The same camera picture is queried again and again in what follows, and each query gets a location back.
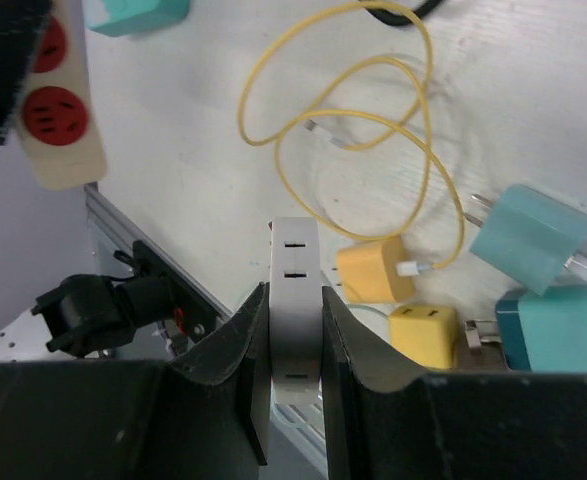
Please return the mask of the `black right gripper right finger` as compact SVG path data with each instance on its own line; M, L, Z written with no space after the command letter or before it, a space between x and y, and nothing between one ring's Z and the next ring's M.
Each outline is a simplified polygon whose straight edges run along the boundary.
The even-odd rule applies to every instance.
M587 479L587 374L432 371L323 294L333 479Z

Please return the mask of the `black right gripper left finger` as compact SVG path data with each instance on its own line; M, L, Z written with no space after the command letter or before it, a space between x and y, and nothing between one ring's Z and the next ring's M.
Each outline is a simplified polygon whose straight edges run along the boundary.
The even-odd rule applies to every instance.
M0 479L255 479L269 288L180 357L0 363Z

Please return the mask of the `yellow charger plug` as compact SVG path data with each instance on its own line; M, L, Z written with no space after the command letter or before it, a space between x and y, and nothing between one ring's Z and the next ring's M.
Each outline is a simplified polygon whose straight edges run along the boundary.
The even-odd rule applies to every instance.
M457 312L441 305L409 304L388 316L391 345L417 364L431 369L456 365Z
M411 277L399 276L396 265L407 260L400 237L359 243L339 250L336 267L350 303L402 303L415 295Z

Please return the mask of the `beige power strip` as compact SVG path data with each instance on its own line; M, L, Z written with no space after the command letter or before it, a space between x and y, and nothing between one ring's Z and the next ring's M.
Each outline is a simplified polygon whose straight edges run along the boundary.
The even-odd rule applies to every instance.
M69 6L52 3L15 125L38 183L50 190L97 182L107 173Z

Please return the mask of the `pink charger plug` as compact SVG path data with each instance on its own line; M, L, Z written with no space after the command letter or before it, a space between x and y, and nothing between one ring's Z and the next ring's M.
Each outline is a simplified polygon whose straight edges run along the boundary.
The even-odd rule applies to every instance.
M458 330L454 349L455 369L505 372L508 370L498 323L465 320Z

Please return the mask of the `teal triangular power socket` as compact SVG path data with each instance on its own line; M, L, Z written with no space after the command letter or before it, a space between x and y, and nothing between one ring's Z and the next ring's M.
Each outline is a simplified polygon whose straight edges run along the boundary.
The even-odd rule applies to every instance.
M83 1L87 28L121 37L161 29L181 22L189 13L190 0L95 0Z

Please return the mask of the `white charger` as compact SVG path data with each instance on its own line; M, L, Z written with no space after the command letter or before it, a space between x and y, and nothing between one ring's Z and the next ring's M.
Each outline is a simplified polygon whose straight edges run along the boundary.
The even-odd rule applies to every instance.
M313 404L321 378L322 278L317 222L272 222L269 344L275 402Z

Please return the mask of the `teal charger plug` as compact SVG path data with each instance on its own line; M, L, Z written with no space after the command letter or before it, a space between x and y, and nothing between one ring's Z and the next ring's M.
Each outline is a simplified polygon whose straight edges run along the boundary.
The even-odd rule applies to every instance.
M587 285L511 290L494 312L509 369L587 373Z
M587 215L528 186L509 186L496 200L474 194L488 209L470 252L537 295L565 272L587 283Z

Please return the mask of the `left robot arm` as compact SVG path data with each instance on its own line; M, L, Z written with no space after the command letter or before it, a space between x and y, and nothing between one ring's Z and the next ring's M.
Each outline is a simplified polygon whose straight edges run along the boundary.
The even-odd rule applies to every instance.
M152 325L177 355L226 318L222 305L97 190L107 171L66 1L0 1L0 146L15 132L38 182L84 187L126 276L77 274L0 329L0 362L106 357Z

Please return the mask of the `aluminium table edge rail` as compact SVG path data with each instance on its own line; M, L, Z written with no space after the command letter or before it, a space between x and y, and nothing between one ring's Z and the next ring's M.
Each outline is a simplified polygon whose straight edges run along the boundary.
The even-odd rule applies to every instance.
M94 257L99 273L129 277L133 267L114 257L118 250L133 253L133 243L143 241L161 259L176 269L180 280L187 285L187 297L205 308L204 325L218 328L232 311L218 301L197 280L159 248L140 228L117 209L98 190L93 182L85 186L89 226L94 240ZM322 411L317 405L294 407L270 405L271 433L269 434L268 465L260 470L262 479L326 479L328 466L325 441L317 432L322 422Z

